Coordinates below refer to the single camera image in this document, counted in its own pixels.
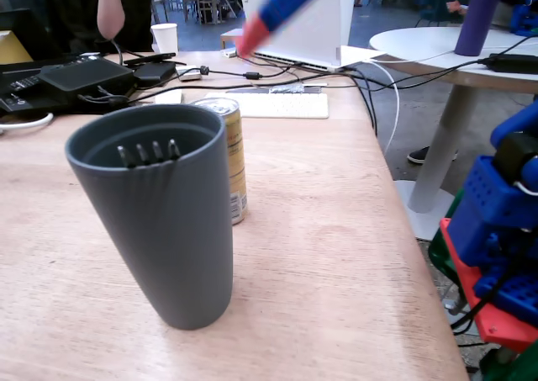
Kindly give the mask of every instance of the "gray floor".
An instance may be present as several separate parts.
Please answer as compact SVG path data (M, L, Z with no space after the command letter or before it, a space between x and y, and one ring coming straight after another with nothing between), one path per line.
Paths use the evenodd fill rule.
M171 19L179 24L180 50L218 50L220 34L239 28L243 23L242 19L232 19L220 25L200 26L189 19L185 24L182 14L177 13L174 13ZM373 35L390 29L413 27L417 20L417 13L406 9L384 8L378 5L355 8L350 45L367 47ZM364 72L380 81L387 81L386 77L375 68L365 66ZM405 77L397 71L392 72L395 78ZM420 168L409 164L406 156L409 152L430 143L450 89L449 84L432 82L423 87L402 91L400 124L387 154L388 166L394 179L416 179ZM492 152L493 148L489 144L492 129L531 101L530 95L483 91L471 126L460 144L459 156L452 164L443 184L445 190L455 193L460 188L476 157ZM379 121L379 142L384 146L393 127L395 113L393 92L376 93L374 103ZM420 242L420 246L425 259L428 260L426 254L428 243ZM443 294L449 282L433 266L430 265L430 268L435 285L440 294ZM454 298L454 292L449 294L449 297ZM458 337L458 343L477 341L476 337ZM462 349L462 356L467 365L476 367L478 360L489 348L465 348Z

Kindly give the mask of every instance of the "metal prong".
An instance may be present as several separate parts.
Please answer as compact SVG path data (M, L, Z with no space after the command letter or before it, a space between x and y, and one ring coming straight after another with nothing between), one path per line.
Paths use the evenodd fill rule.
M122 146L118 146L118 153L121 157L121 161L124 163L124 166L128 169L136 168L136 162L133 156L125 150Z
M162 155L161 146L159 146L159 143L156 141L153 142L153 153L155 154L157 162L164 162L165 156Z
M145 152L144 147L141 146L140 144L137 144L136 150L138 150L138 154L140 156L140 159L144 163L144 165L150 165L151 164L150 157L148 156L148 153Z
M174 139L170 139L170 141L168 141L168 155L170 156L171 160L179 160L182 156Z

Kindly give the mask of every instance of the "green part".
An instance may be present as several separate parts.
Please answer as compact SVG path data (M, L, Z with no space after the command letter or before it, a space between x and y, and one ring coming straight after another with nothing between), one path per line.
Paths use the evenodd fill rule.
M538 379L538 341L513 362L497 361L498 349L493 349L480 361L483 381L536 381Z
M462 198L463 189L457 193L456 197L454 198L454 202L452 202L452 206L448 209L445 216L447 219L454 215L457 207L462 201ZM430 243L430 247L428 248L428 256L437 270L447 276L453 283L457 284L458 287L461 287L460 278L457 276L454 262L452 261L450 252L448 252L448 246L446 246L445 239L443 238L443 234L440 232L440 230L437 231L437 234L435 234L434 239Z

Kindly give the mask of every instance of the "white cup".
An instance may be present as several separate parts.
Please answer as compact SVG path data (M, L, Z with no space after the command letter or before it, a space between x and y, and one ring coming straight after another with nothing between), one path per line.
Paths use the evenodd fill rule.
M177 53L177 24L158 24L151 27L160 53Z

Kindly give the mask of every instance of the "white laptop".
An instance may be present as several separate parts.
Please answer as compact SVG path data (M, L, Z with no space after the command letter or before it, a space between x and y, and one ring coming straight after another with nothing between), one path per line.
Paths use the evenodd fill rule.
M256 15L265 1L243 0L246 17ZM255 55L290 64L300 61L305 66L321 71L337 71L374 57L370 54L374 50L347 46L354 1L311 1L293 15Z

